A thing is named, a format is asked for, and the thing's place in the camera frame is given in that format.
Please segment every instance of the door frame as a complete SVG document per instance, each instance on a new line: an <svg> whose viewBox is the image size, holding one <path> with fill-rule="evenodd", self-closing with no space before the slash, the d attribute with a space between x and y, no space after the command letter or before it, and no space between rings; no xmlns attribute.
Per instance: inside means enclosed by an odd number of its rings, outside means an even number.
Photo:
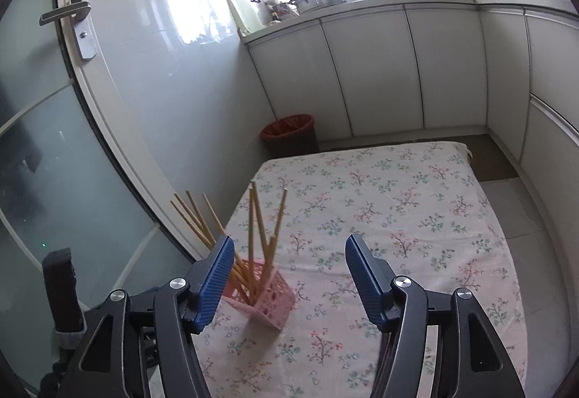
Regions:
<svg viewBox="0 0 579 398"><path fill-rule="evenodd" d="M57 0L57 6L66 5L67 1ZM86 22L93 36L97 37L90 14ZM158 167L130 109L122 101L98 41L95 43L97 55L91 61L83 62L76 48L76 38L70 21L61 19L60 25L82 98L120 169L160 224L179 245L194 259L205 258L208 249L170 203L176 191Z"/></svg>

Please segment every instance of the utensil holder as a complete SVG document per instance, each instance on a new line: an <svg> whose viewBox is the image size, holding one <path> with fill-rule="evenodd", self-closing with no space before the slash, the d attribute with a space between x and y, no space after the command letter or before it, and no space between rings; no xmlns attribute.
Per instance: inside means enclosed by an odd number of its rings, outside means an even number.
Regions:
<svg viewBox="0 0 579 398"><path fill-rule="evenodd" d="M243 259L243 262L249 269L247 259ZM258 281L258 285L261 281L262 271L263 261L254 261L254 276ZM295 304L293 289L287 284L275 265L263 287L263 291L259 294L253 306L243 301L241 295L230 281L225 285L221 298L249 319L273 327L278 331L284 328Z"/></svg>

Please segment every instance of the countertop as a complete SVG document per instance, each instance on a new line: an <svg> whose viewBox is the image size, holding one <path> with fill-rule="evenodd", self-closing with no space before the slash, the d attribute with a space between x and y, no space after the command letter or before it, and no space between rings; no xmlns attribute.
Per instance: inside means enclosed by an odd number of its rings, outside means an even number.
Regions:
<svg viewBox="0 0 579 398"><path fill-rule="evenodd" d="M251 43L272 33L293 28L296 25L304 24L306 22L311 21L317 21L324 17L329 17L331 15L336 14L343 14L345 12L352 12L361 9L370 9L376 7L384 7L388 5L423 4L423 3L472 4L472 5L496 4L496 5L517 5L517 6L526 5L531 7L553 9L555 11L577 15L577 11L575 11L575 8L573 7L570 0L361 0L333 5L330 7L319 9L314 12L307 12L306 14L300 15L299 17L294 17L284 22L270 25L269 27L266 27L262 30L253 32L249 35L246 35L245 37L242 37L241 40L243 41L243 43L246 44Z"/></svg>

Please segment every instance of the floral tablecloth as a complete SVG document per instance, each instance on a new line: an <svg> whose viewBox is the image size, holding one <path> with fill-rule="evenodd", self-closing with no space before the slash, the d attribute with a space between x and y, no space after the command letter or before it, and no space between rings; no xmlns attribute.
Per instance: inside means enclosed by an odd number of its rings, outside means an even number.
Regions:
<svg viewBox="0 0 579 398"><path fill-rule="evenodd" d="M474 291L524 383L527 338L503 231L454 142L399 144L266 162L255 177L268 230L288 189L276 263L297 302L275 331L221 302L194 336L213 397L367 397L380 334L369 323L344 257L350 233L425 289ZM248 192L227 230L247 246ZM419 396L430 396L430 331Z"/></svg>

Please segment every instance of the baseboard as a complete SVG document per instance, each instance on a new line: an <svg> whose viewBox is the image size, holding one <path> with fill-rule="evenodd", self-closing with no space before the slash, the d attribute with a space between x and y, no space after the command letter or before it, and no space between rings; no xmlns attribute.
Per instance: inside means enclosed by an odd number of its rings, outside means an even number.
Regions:
<svg viewBox="0 0 579 398"><path fill-rule="evenodd" d="M487 130L487 133L497 144L500 150L507 157L511 165L516 170L519 175L520 180L527 189L529 195L533 199L533 202L537 206L537 210L543 221L545 222L546 230L549 233L549 237L555 247L555 252L557 254L557 260L559 261L559 267L563 274L563 281L565 283L565 290L567 294L567 303L569 306L569 330L570 330L570 351L569 351L569 366L571 366L577 354L579 352L579 317L577 310L577 297L574 288L574 282L571 275L571 268L567 260L567 255L563 249L563 243L561 242L561 237L557 232L555 223L553 222L549 211L547 210L545 204L543 203L541 196L539 195L537 189L535 188L531 179L525 173L525 170L520 165L520 162L513 156L513 154L507 149L505 144L501 139L491 130Z"/></svg>
<svg viewBox="0 0 579 398"><path fill-rule="evenodd" d="M354 137L342 140L321 141L320 150L330 151L335 149L349 149L360 146L375 146L377 144L401 143L425 138L462 137L465 135L485 135L489 130L481 125L465 127L452 127L448 129L420 129L407 130L383 135L369 135L366 137Z"/></svg>

